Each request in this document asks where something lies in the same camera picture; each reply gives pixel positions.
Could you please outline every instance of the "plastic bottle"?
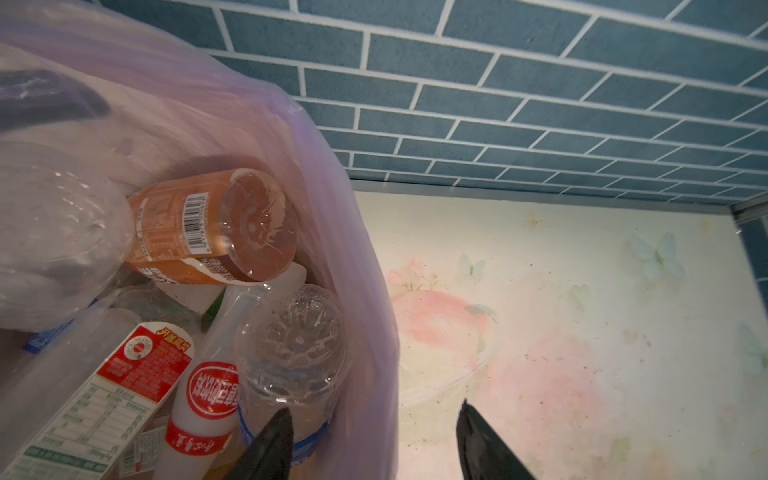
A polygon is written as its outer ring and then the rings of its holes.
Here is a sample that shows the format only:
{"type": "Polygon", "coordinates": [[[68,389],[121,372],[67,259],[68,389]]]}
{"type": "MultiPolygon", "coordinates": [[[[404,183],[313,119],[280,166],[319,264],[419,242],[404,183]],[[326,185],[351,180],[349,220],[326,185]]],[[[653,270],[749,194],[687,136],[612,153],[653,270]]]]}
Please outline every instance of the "plastic bottle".
{"type": "Polygon", "coordinates": [[[335,296],[304,285],[287,303],[265,302],[235,340],[240,432],[245,445],[281,408],[293,416],[293,464],[309,458],[328,429],[349,346],[335,296]]]}
{"type": "Polygon", "coordinates": [[[152,185],[129,200],[136,240],[127,262],[171,283],[250,285],[296,253],[296,215],[277,182],[239,168],[152,185]]]}
{"type": "Polygon", "coordinates": [[[268,283],[229,286],[219,313],[179,382],[154,480],[199,480],[237,427],[240,380],[233,341],[243,319],[262,302],[290,298],[306,280],[297,263],[268,283]]]}
{"type": "Polygon", "coordinates": [[[0,143],[0,328],[41,332],[87,307],[118,271],[133,216],[118,189],[46,147],[0,143]]]}

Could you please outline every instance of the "plastic container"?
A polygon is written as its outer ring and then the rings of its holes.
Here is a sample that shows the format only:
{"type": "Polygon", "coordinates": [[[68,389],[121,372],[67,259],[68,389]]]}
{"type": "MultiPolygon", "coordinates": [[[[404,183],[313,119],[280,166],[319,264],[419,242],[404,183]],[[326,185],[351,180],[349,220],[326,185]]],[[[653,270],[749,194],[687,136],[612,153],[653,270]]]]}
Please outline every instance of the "plastic container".
{"type": "Polygon", "coordinates": [[[52,149],[0,142],[0,328],[40,332],[118,271],[133,216],[114,185],[52,149]]]}
{"type": "Polygon", "coordinates": [[[235,340],[240,433],[249,445],[278,410],[293,417],[293,464],[307,460],[328,430],[349,347],[338,300],[304,285],[288,301],[266,302],[235,340]]]}
{"type": "Polygon", "coordinates": [[[171,283],[247,285],[280,275],[296,254],[296,215],[269,175],[239,168],[152,185],[129,200],[127,262],[171,283]]]}

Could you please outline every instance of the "bottle label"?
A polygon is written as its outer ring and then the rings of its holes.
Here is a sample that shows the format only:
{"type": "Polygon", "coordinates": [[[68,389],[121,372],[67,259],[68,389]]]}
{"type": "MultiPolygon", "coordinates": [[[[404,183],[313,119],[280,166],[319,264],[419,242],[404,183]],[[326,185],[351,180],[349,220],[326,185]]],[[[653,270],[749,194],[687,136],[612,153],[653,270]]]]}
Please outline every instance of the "bottle label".
{"type": "Polygon", "coordinates": [[[192,339],[165,322],[139,324],[43,429],[2,480],[98,480],[176,386],[192,339]]]}
{"type": "Polygon", "coordinates": [[[237,410],[240,377],[237,367],[225,362],[203,362],[187,380],[187,402],[204,419],[225,419],[237,410]]]}
{"type": "MultiPolygon", "coordinates": [[[[248,425],[245,424],[242,410],[237,410],[237,417],[240,421],[240,436],[243,439],[243,444],[250,445],[256,437],[248,429],[248,425]]],[[[328,432],[329,422],[330,419],[326,420],[326,422],[312,435],[293,444],[293,458],[291,460],[291,465],[296,466],[304,462],[304,460],[307,460],[315,450],[317,450],[320,440],[322,440],[323,436],[328,432]]]]}
{"type": "Polygon", "coordinates": [[[192,456],[212,455],[221,452],[227,446],[232,432],[218,437],[203,437],[180,429],[171,419],[165,434],[165,442],[173,450],[192,456]]]}

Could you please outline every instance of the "white grout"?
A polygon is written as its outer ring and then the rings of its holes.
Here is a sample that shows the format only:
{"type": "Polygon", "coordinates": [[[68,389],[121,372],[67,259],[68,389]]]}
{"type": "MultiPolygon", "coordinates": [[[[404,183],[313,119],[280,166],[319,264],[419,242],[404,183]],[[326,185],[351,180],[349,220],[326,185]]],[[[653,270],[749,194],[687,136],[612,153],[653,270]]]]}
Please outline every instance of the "white grout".
{"type": "Polygon", "coordinates": [[[422,94],[422,88],[424,88],[423,83],[416,84],[416,89],[413,91],[413,98],[411,98],[411,104],[408,106],[409,110],[414,110],[416,108],[416,102],[419,101],[419,95],[422,94]]]}
{"type": "Polygon", "coordinates": [[[683,123],[683,121],[682,121],[682,120],[679,120],[679,121],[677,121],[677,122],[673,123],[673,124],[672,124],[672,125],[670,125],[669,127],[667,127],[667,128],[664,128],[662,131],[660,131],[659,133],[655,134],[655,135],[654,135],[653,137],[651,137],[650,139],[651,139],[651,140],[656,140],[656,139],[658,139],[658,138],[661,138],[661,135],[664,135],[664,134],[666,134],[668,131],[672,130],[673,128],[675,128],[677,125],[679,125],[679,124],[681,124],[681,123],[683,123]]]}
{"type": "Polygon", "coordinates": [[[581,41],[581,39],[587,34],[590,28],[592,28],[592,25],[598,20],[597,15],[592,15],[589,20],[587,20],[584,25],[581,26],[581,30],[578,31],[575,37],[571,40],[571,43],[568,44],[567,47],[565,47],[565,50],[560,52],[560,55],[558,57],[565,58],[568,56],[569,53],[571,53],[571,50],[574,49],[576,44],[581,41]]]}
{"type": "Polygon", "coordinates": [[[521,101],[520,104],[512,112],[512,114],[509,115],[509,117],[507,117],[506,123],[511,122],[517,116],[517,114],[520,113],[520,110],[522,110],[523,107],[525,106],[525,104],[527,104],[527,103],[528,103],[528,99],[527,98],[523,98],[523,101],[521,101]]]}
{"type": "Polygon", "coordinates": [[[752,33],[750,33],[750,34],[749,34],[749,35],[747,35],[746,37],[747,37],[747,38],[755,38],[757,35],[760,35],[761,33],[763,33],[763,30],[765,30],[766,28],[768,28],[768,22],[765,22],[765,23],[763,23],[761,26],[759,26],[759,27],[755,28],[755,29],[752,31],[752,33]]]}
{"type": "Polygon", "coordinates": [[[683,147],[678,147],[678,148],[675,148],[675,149],[674,149],[674,150],[672,150],[672,151],[669,151],[669,152],[667,152],[666,154],[664,154],[664,155],[660,156],[659,158],[657,158],[656,160],[654,160],[654,163],[655,163],[655,162],[658,162],[658,161],[659,161],[659,160],[661,160],[662,158],[665,158],[665,157],[669,157],[670,155],[672,155],[672,154],[673,154],[673,153],[675,153],[676,151],[680,150],[681,148],[683,148],[683,147]]]}
{"type": "Polygon", "coordinates": [[[666,17],[664,17],[665,22],[671,22],[673,18],[677,17],[680,12],[683,11],[684,8],[688,6],[688,4],[691,2],[691,0],[683,0],[679,4],[677,4],[677,7],[672,9],[672,12],[669,12],[666,17]]]}
{"type": "Polygon", "coordinates": [[[738,120],[738,119],[742,118],[744,115],[752,113],[753,111],[757,110],[758,108],[762,107],[765,104],[768,104],[768,98],[766,98],[765,100],[761,101],[759,104],[755,105],[754,107],[750,108],[749,110],[744,111],[743,113],[738,114],[736,117],[731,118],[730,121],[738,120]]]}
{"type": "Polygon", "coordinates": [[[445,0],[445,4],[442,6],[442,12],[440,13],[440,20],[437,22],[437,29],[435,30],[436,37],[442,37],[442,33],[445,31],[445,26],[448,24],[448,18],[451,16],[451,10],[455,0],[445,0]]]}
{"type": "Polygon", "coordinates": [[[488,80],[488,76],[491,74],[491,70],[496,66],[496,62],[498,61],[499,57],[501,57],[502,54],[496,52],[491,57],[491,61],[488,62],[488,66],[485,67],[485,71],[482,72],[482,75],[480,76],[480,80],[478,80],[477,86],[482,87],[482,85],[485,83],[486,80],[488,80]]]}
{"type": "Polygon", "coordinates": [[[747,138],[747,137],[751,137],[751,136],[753,136],[753,135],[754,135],[754,134],[756,134],[758,131],[759,131],[759,130],[751,131],[750,133],[748,133],[748,134],[744,135],[743,137],[738,137],[736,140],[734,140],[734,141],[730,142],[729,144],[725,144],[725,145],[724,145],[724,147],[730,147],[731,145],[735,145],[735,144],[739,143],[740,141],[742,141],[743,139],[745,139],[745,138],[747,138]]]}
{"type": "Polygon", "coordinates": [[[475,159],[472,162],[475,163],[478,160],[480,160],[480,157],[482,157],[482,155],[485,153],[486,150],[488,150],[488,146],[487,145],[485,147],[483,147],[482,150],[480,150],[480,153],[477,154],[477,156],[475,157],[475,159]]]}
{"type": "MultiPolygon", "coordinates": [[[[339,105],[344,107],[352,107],[357,108],[360,107],[359,104],[353,103],[353,102],[346,102],[346,101],[337,101],[337,100],[326,100],[321,98],[301,98],[301,97],[294,97],[297,100],[301,101],[309,101],[312,103],[320,103],[320,104],[329,104],[329,105],[339,105]]],[[[648,138],[641,138],[641,137],[628,137],[627,135],[606,135],[606,134],[600,134],[596,132],[585,132],[585,131],[578,131],[573,130],[569,128],[559,128],[559,127],[549,127],[547,125],[538,125],[538,124],[519,124],[515,122],[507,122],[507,121],[499,121],[499,120],[490,120],[487,118],[474,118],[474,117],[464,117],[460,115],[450,115],[450,114],[437,114],[434,112],[429,111],[410,111],[403,108],[394,108],[394,107],[382,107],[379,105],[363,105],[365,109],[367,110],[377,110],[377,111],[389,111],[393,113],[403,113],[403,114],[417,114],[419,116],[423,117],[432,117],[432,118],[444,118],[449,120],[463,120],[463,121],[471,121],[474,123],[480,123],[480,124],[489,124],[489,125],[499,125],[503,127],[516,127],[516,128],[524,128],[529,130],[550,130],[556,133],[564,133],[564,134],[575,134],[575,135],[581,135],[585,137],[604,137],[604,140],[602,140],[600,143],[596,144],[594,147],[592,147],[589,151],[585,152],[585,154],[588,154],[592,152],[595,148],[602,145],[607,140],[628,140],[628,141],[640,141],[640,142],[646,142],[646,143],[652,143],[652,144],[660,144],[660,145],[670,145],[672,147],[693,147],[693,148],[700,148],[704,150],[712,150],[712,151],[727,151],[727,152],[734,152],[734,153],[755,153],[755,154],[762,154],[765,153],[762,151],[755,151],[755,150],[748,150],[746,148],[738,148],[738,147],[719,147],[716,145],[707,145],[707,144],[693,144],[690,142],[679,142],[679,141],[667,141],[667,140],[655,140],[652,141],[648,138]]],[[[472,144],[477,145],[479,143],[477,142],[463,142],[463,141],[453,141],[453,143],[457,144],[472,144]]],[[[566,153],[570,155],[582,155],[582,154],[572,154],[572,153],[566,153]]]]}
{"type": "MultiPolygon", "coordinates": [[[[348,131],[349,129],[322,127],[321,130],[348,131]]],[[[343,148],[333,148],[333,150],[340,151],[340,152],[348,152],[348,153],[353,152],[351,150],[345,150],[343,148]]],[[[529,151],[529,150],[524,149],[524,148],[516,148],[515,150],[517,150],[517,151],[529,151]]],[[[538,153],[554,153],[554,154],[557,153],[557,152],[547,152],[547,151],[535,151],[535,152],[538,152],[538,153]]],[[[390,154],[390,153],[381,153],[381,152],[365,152],[365,154],[366,155],[372,155],[372,156],[375,156],[375,157],[390,157],[390,156],[392,156],[392,154],[390,154]]],[[[401,154],[397,155],[397,157],[398,158],[408,158],[408,159],[413,159],[413,160],[426,160],[426,161],[429,161],[429,162],[441,161],[443,163],[450,163],[450,164],[467,164],[467,162],[463,161],[463,160],[453,160],[453,159],[448,159],[448,158],[417,157],[415,155],[401,155],[401,154]]],[[[630,162],[630,163],[648,164],[648,162],[632,161],[631,159],[618,159],[618,160],[626,161],[626,162],[630,162]]],[[[481,162],[481,161],[477,161],[477,160],[475,160],[472,163],[479,164],[479,165],[485,165],[485,166],[489,166],[489,167],[509,167],[509,165],[505,165],[505,164],[493,164],[493,163],[490,163],[490,162],[481,162]]],[[[681,167],[680,164],[669,164],[669,165],[671,167],[681,167]]],[[[603,174],[603,173],[598,173],[598,172],[587,172],[587,171],[583,171],[583,170],[569,170],[569,169],[563,169],[563,168],[561,168],[561,169],[553,169],[553,168],[543,168],[543,167],[529,167],[529,166],[526,166],[526,165],[515,165],[514,167],[517,168],[517,169],[521,169],[521,170],[550,171],[550,172],[554,172],[555,174],[562,173],[562,172],[568,172],[568,173],[576,173],[576,174],[583,174],[583,175],[593,175],[595,177],[609,177],[609,178],[615,178],[616,180],[620,180],[622,178],[630,178],[630,179],[634,179],[634,180],[653,180],[652,178],[649,178],[649,177],[639,177],[639,176],[636,176],[636,175],[622,175],[619,178],[616,178],[616,175],[614,175],[614,174],[603,174]]],[[[705,170],[718,170],[718,171],[723,171],[724,170],[724,169],[717,168],[717,167],[707,167],[705,165],[688,165],[688,164],[685,164],[685,165],[682,165],[682,167],[694,167],[694,168],[703,168],[705,170]]],[[[732,171],[735,174],[742,173],[741,170],[725,170],[725,171],[732,171]]],[[[711,181],[710,182],[706,182],[706,181],[700,181],[700,180],[686,180],[686,181],[684,181],[684,183],[687,183],[687,184],[697,184],[697,185],[712,185],[714,183],[717,183],[717,184],[726,184],[726,185],[731,186],[731,187],[759,188],[759,187],[757,187],[755,185],[734,184],[734,183],[729,183],[729,182],[723,182],[722,180],[719,180],[717,182],[711,182],[711,181]]]]}
{"type": "Polygon", "coordinates": [[[306,97],[306,77],[304,76],[304,67],[298,67],[299,70],[299,95],[306,97]]]}
{"type": "Polygon", "coordinates": [[[767,71],[768,71],[768,66],[761,68],[756,73],[747,77],[744,81],[741,81],[738,86],[743,87],[744,85],[750,83],[752,80],[754,80],[755,78],[758,78],[760,75],[764,74],[767,71]]]}
{"type": "Polygon", "coordinates": [[[355,107],[355,118],[352,120],[352,129],[360,129],[360,107],[355,107]]]}
{"type": "MultiPolygon", "coordinates": [[[[281,18],[284,20],[293,20],[295,22],[304,22],[312,25],[323,25],[328,27],[345,28],[345,29],[360,31],[360,32],[369,31],[371,33],[376,33],[379,35],[388,35],[390,37],[401,38],[406,40],[423,41],[425,43],[431,43],[435,45],[447,45],[452,47],[467,48],[471,50],[484,51],[489,53],[499,52],[501,54],[514,55],[516,57],[529,58],[531,60],[549,61],[549,62],[557,63],[560,65],[570,65],[573,67],[612,71],[618,74],[628,74],[636,77],[670,81],[673,83],[680,83],[684,81],[684,82],[687,82],[688,84],[705,87],[705,88],[716,88],[724,91],[733,91],[736,93],[749,93],[749,94],[760,95],[763,97],[768,96],[768,94],[765,91],[761,91],[756,88],[734,87],[733,85],[724,84],[716,81],[686,78],[686,77],[675,75],[675,74],[665,74],[665,73],[660,73],[655,71],[640,70],[637,68],[620,67],[617,65],[608,65],[600,62],[586,61],[586,60],[580,60],[576,58],[557,58],[551,55],[546,55],[546,54],[537,53],[533,51],[521,50],[517,48],[502,47],[499,45],[487,45],[487,44],[483,44],[476,41],[461,40],[458,38],[436,37],[431,34],[418,33],[415,31],[406,31],[406,30],[401,30],[399,28],[382,27],[380,25],[362,25],[360,23],[351,22],[349,20],[321,17],[318,15],[308,15],[304,13],[297,14],[297,13],[289,12],[286,10],[260,7],[257,5],[246,5],[246,4],[236,3],[236,2],[222,2],[217,0],[168,0],[168,1],[176,2],[176,3],[186,3],[188,5],[202,5],[206,7],[217,6],[220,8],[225,8],[226,10],[230,10],[232,12],[245,12],[245,13],[251,13],[255,15],[262,15],[270,18],[281,18]]],[[[584,5],[584,4],[571,3],[571,5],[584,5]]],[[[611,15],[611,13],[617,13],[617,11],[612,11],[608,8],[595,8],[592,13],[597,13],[598,15],[605,18],[612,18],[612,16],[614,15],[611,15]]],[[[634,15],[634,14],[629,14],[629,15],[632,15],[633,17],[635,17],[635,19],[640,18],[639,15],[634,15]]],[[[655,18],[644,17],[644,19],[652,20],[653,22],[656,22],[659,28],[666,29],[666,30],[669,30],[670,27],[672,26],[675,26],[675,27],[684,26],[686,28],[692,28],[690,25],[677,24],[674,22],[663,23],[655,18]]],[[[721,31],[714,31],[709,29],[700,29],[700,30],[708,31],[709,33],[723,34],[723,32],[721,31]]],[[[757,40],[748,41],[748,39],[746,39],[745,37],[738,36],[738,35],[725,34],[725,39],[722,39],[722,38],[711,38],[711,39],[719,40],[719,41],[727,41],[729,43],[736,43],[736,44],[743,44],[744,42],[746,42],[748,45],[743,45],[743,46],[747,46],[748,48],[756,48],[761,51],[768,51],[768,42],[757,41],[757,40]]]]}
{"type": "Polygon", "coordinates": [[[360,49],[360,70],[368,70],[368,53],[371,49],[371,32],[362,33],[362,48],[360,49]]]}
{"type": "Polygon", "coordinates": [[[578,100],[579,100],[579,101],[584,101],[584,100],[586,100],[587,98],[589,98],[589,96],[590,96],[590,95],[592,95],[592,94],[594,93],[594,91],[595,91],[595,90],[597,90],[598,88],[600,88],[600,85],[602,85],[603,83],[605,83],[605,81],[606,81],[606,80],[607,80],[607,79],[608,79],[608,78],[609,78],[611,75],[612,75],[612,73],[610,73],[610,72],[608,72],[607,74],[603,75],[603,78],[601,78],[600,80],[598,80],[598,82],[597,82],[597,83],[595,83],[594,85],[592,85],[592,88],[590,88],[589,90],[587,90],[587,92],[586,92],[586,93],[584,93],[584,94],[581,96],[581,98],[579,98],[578,100]]]}
{"type": "Polygon", "coordinates": [[[221,8],[213,8],[213,10],[214,18],[216,19],[216,25],[219,25],[221,38],[224,39],[224,47],[227,49],[227,51],[235,51],[235,47],[232,46],[230,31],[227,30],[227,23],[224,21],[224,15],[221,14],[221,8]]]}
{"type": "Polygon", "coordinates": [[[498,180],[499,178],[503,177],[504,174],[506,174],[508,171],[509,171],[509,167],[506,167],[504,170],[502,170],[502,172],[500,174],[498,174],[495,177],[493,177],[493,179],[494,180],[498,180]]]}
{"type": "Polygon", "coordinates": [[[666,95],[664,95],[662,98],[659,98],[658,100],[656,100],[656,101],[654,102],[654,104],[652,104],[650,107],[646,108],[646,109],[645,109],[645,111],[651,111],[651,110],[653,110],[654,108],[658,107],[659,105],[661,105],[662,103],[664,103],[664,102],[665,102],[665,101],[666,101],[666,100],[667,100],[669,97],[671,97],[672,95],[676,94],[678,91],[682,90],[682,89],[683,89],[683,87],[685,87],[685,83],[681,83],[681,84],[679,84],[678,86],[676,86],[675,88],[673,88],[672,90],[670,90],[670,91],[669,91],[669,93],[667,93],[666,95]]]}
{"type": "Polygon", "coordinates": [[[395,144],[395,151],[392,152],[392,155],[397,155],[398,152],[400,152],[400,145],[402,145],[402,137],[397,139],[397,143],[395,144]]]}
{"type": "Polygon", "coordinates": [[[592,147],[592,148],[590,148],[589,150],[585,151],[585,152],[584,152],[584,155],[587,155],[587,154],[591,154],[593,151],[597,150],[597,148],[598,148],[598,147],[600,147],[602,144],[604,144],[604,143],[605,143],[605,142],[607,142],[608,140],[610,140],[610,138],[609,138],[609,137],[606,137],[606,138],[604,138],[604,139],[602,139],[602,140],[598,141],[598,142],[595,144],[595,146],[594,146],[594,147],[592,147]]]}
{"type": "MultiPolygon", "coordinates": [[[[695,117],[693,115],[673,114],[673,113],[667,113],[663,111],[647,111],[647,110],[641,110],[639,108],[622,107],[619,105],[599,104],[596,102],[571,100],[571,99],[559,98],[559,97],[550,97],[547,95],[532,94],[532,93],[526,93],[521,91],[508,91],[508,90],[502,90],[500,88],[488,88],[488,87],[478,87],[476,85],[457,84],[450,81],[435,80],[434,78],[413,77],[413,76],[408,76],[403,74],[386,73],[382,71],[370,71],[370,70],[361,71],[357,68],[317,64],[317,63],[312,63],[308,61],[297,61],[297,60],[290,60],[286,58],[265,57],[262,55],[251,55],[251,54],[243,54],[243,53],[228,52],[228,51],[217,51],[217,50],[210,50],[210,49],[202,49],[202,51],[211,55],[218,55],[218,56],[227,57],[227,58],[241,58],[243,60],[269,62],[277,65],[303,66],[305,68],[312,68],[312,69],[321,70],[321,71],[331,71],[335,73],[352,74],[352,75],[358,75],[358,76],[370,77],[370,78],[381,78],[385,80],[405,81],[410,83],[422,82],[425,85],[436,86],[436,87],[454,88],[456,90],[475,91],[475,92],[486,93],[486,94],[496,94],[496,95],[501,95],[501,96],[511,97],[511,98],[524,97],[531,100],[541,100],[541,101],[547,101],[555,104],[573,105],[573,106],[584,107],[584,108],[596,108],[599,110],[616,111],[620,113],[641,114],[648,117],[671,118],[674,120],[680,120],[682,118],[683,120],[692,120],[700,123],[724,125],[728,127],[747,127],[747,128],[765,128],[766,127],[765,125],[761,125],[761,124],[729,122],[727,120],[717,120],[715,118],[706,118],[706,117],[695,117]]],[[[761,92],[761,95],[763,98],[766,98],[767,94],[768,92],[765,92],[765,91],[761,92]]]]}
{"type": "Polygon", "coordinates": [[[550,132],[550,130],[545,130],[543,134],[539,135],[539,137],[536,139],[536,141],[534,141],[532,144],[528,145],[528,148],[533,148],[533,147],[535,147],[535,146],[538,144],[538,142],[540,142],[541,140],[543,140],[543,139],[544,139],[544,137],[546,137],[546,136],[547,136],[547,134],[548,134],[549,132],[550,132]]]}
{"type": "Polygon", "coordinates": [[[450,139],[451,139],[451,135],[453,135],[453,132],[455,132],[455,131],[456,131],[456,128],[458,127],[458,123],[459,123],[460,121],[461,121],[461,120],[459,120],[459,119],[457,118],[457,119],[456,119],[456,120],[453,122],[453,126],[451,126],[451,130],[449,130],[448,134],[445,136],[445,139],[446,139],[446,140],[450,140],[450,139]]]}

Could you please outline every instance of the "purple plastic bag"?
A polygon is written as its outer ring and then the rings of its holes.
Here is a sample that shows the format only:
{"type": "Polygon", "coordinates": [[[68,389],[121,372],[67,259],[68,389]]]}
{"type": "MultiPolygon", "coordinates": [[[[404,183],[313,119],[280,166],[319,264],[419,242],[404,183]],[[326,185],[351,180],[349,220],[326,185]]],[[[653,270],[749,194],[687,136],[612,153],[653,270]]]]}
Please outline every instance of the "purple plastic bag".
{"type": "MultiPolygon", "coordinates": [[[[106,114],[6,131],[0,141],[66,151],[126,195],[235,167],[266,170],[283,185],[300,220],[297,260],[338,294],[353,336],[354,363],[314,478],[394,478],[395,319],[349,180],[306,112],[273,84],[77,0],[3,2],[0,70],[52,71],[103,97],[106,114]]],[[[93,104],[77,88],[68,101],[93,104]]]]}

